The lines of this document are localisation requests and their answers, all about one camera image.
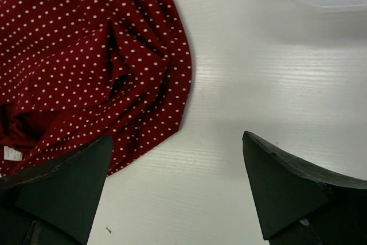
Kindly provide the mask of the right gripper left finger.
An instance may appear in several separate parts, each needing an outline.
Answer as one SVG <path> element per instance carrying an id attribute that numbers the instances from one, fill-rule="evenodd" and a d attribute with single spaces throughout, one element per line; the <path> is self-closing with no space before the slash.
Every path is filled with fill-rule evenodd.
<path id="1" fill-rule="evenodd" d="M 113 148 L 106 135 L 1 177 L 1 244 L 87 244 Z"/>

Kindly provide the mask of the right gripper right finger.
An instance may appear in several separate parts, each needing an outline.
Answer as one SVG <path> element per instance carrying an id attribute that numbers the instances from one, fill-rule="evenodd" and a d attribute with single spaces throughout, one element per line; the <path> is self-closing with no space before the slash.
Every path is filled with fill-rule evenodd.
<path id="1" fill-rule="evenodd" d="M 243 156 L 269 244 L 366 244 L 366 181 L 320 167 L 246 131 Z"/>

